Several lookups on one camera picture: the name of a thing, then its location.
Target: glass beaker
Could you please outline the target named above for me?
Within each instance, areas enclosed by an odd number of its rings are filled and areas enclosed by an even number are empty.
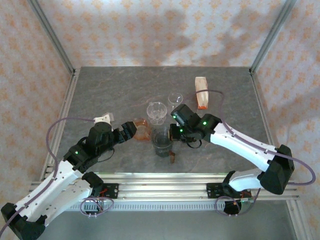
[[[153,125],[162,125],[166,120],[167,107],[162,102],[150,102],[146,108],[146,114],[150,123]]]
[[[178,107],[182,101],[184,100],[184,97],[181,93],[178,92],[171,92],[168,96],[168,103],[167,103],[167,114],[171,116],[171,112]]]
[[[152,129],[151,141],[155,150],[155,154],[165,158],[170,155],[172,149],[172,141],[169,138],[169,126],[156,127]]]

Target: floral wallpaper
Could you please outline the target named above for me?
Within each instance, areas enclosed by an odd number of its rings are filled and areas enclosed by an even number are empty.
[[[73,66],[250,66],[285,0],[39,0]]]
[[[70,75],[25,0],[1,1],[0,42],[1,208],[39,180],[47,129],[58,117]],[[10,230],[4,235],[13,239]]]
[[[257,71],[269,126],[279,143],[315,171],[315,184],[300,187],[314,239],[320,236],[320,8],[297,1]],[[311,179],[295,164],[294,177]]]

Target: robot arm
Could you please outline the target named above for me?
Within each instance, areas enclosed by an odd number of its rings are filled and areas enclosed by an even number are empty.
[[[255,169],[242,172],[231,171],[221,184],[225,196],[234,197],[242,190],[261,187],[277,195],[284,192],[295,169],[294,163],[292,160],[273,155],[268,151],[291,157],[290,148],[285,145],[276,148],[259,142],[229,126],[233,131],[231,134],[220,118],[211,114],[205,114],[200,118],[185,104],[179,105],[171,115],[179,124],[179,132],[174,131],[173,136],[179,133],[183,139],[205,140],[220,145],[257,166]],[[236,138],[235,135],[245,139],[246,142]],[[250,144],[261,146],[265,150],[257,149]]]
[[[122,125],[123,130],[112,129],[110,118],[95,118],[95,125],[89,135],[72,146],[64,159],[59,163],[54,181],[50,174],[34,191],[16,204],[7,203],[1,208],[4,220],[7,222],[16,212],[24,207],[9,223],[11,230],[20,240],[35,240],[45,230],[46,226],[64,210],[76,202],[89,197],[97,197],[102,190],[103,180],[93,172],[86,172],[98,162],[105,152],[113,150],[116,144],[131,139],[136,134],[136,126],[132,121]],[[25,205],[40,191],[45,191],[28,206]]]

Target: patterned wall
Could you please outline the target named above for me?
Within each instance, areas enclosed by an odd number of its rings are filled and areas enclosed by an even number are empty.
[[[74,67],[250,66],[284,0],[40,0]]]
[[[314,239],[320,236],[320,8],[297,1],[257,72],[268,121],[279,143],[310,164],[316,183],[300,187]],[[296,164],[295,177],[310,173]]]
[[[25,0],[1,1],[0,42],[1,208],[39,180],[70,75]]]

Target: gray marble tabletop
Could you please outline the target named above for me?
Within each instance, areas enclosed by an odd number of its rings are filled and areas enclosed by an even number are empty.
[[[163,102],[171,92],[184,97],[195,91],[195,77],[206,77],[208,88],[225,93],[223,105],[226,122],[236,130],[261,142],[268,142],[249,70],[245,67],[82,67],[71,102],[69,117],[95,118],[110,112],[113,128],[134,118],[148,119],[150,102]],[[197,110],[196,97],[185,103],[200,117],[211,113],[219,117],[218,93],[209,94],[207,110]],[[175,121],[167,117],[164,125]],[[69,120],[60,142],[61,159],[79,139],[87,136],[92,122]],[[223,147],[204,142],[198,149],[174,142],[175,163],[155,154],[150,141],[131,139],[115,146],[113,157],[97,163],[90,171],[97,173],[228,173],[255,166]],[[107,158],[111,152],[101,156]]]

